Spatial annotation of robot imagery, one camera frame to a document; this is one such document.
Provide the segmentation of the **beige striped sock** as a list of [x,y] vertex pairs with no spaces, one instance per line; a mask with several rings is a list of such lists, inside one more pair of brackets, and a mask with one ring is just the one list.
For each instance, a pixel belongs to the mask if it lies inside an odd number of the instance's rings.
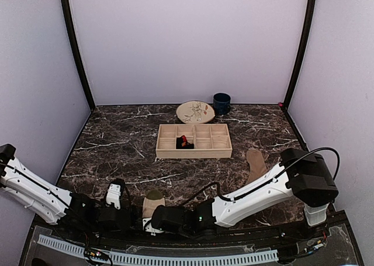
[[165,198],[158,189],[152,189],[143,200],[143,218],[151,218],[158,206],[165,206]]

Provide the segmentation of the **black argyle sock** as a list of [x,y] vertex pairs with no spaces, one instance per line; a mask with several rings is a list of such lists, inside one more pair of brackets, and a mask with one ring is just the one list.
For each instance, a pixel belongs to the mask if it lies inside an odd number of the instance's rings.
[[188,142],[185,135],[176,138],[176,149],[194,149],[193,143]]

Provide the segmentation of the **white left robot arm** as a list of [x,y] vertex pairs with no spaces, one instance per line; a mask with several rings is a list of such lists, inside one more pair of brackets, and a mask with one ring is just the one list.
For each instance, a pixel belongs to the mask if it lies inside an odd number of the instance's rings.
[[59,225],[68,239],[78,240],[82,232],[126,232],[132,227],[132,208],[121,206],[122,195],[129,192],[123,180],[112,181],[104,199],[97,201],[40,178],[15,157],[15,151],[11,144],[1,146],[1,190],[46,223]]

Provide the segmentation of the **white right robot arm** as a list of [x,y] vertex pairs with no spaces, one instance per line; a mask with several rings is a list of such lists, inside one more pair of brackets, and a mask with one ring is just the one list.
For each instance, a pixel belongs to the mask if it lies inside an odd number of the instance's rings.
[[327,219],[327,208],[338,196],[336,174],[330,173],[320,152],[337,151],[320,147],[312,151],[288,148],[281,152],[280,163],[264,176],[188,210],[179,206],[159,205],[151,217],[143,219],[143,229],[150,233],[172,233],[187,238],[205,238],[214,235],[218,227],[229,228],[245,218],[291,197],[304,203],[305,221],[298,227],[304,239],[312,238]]

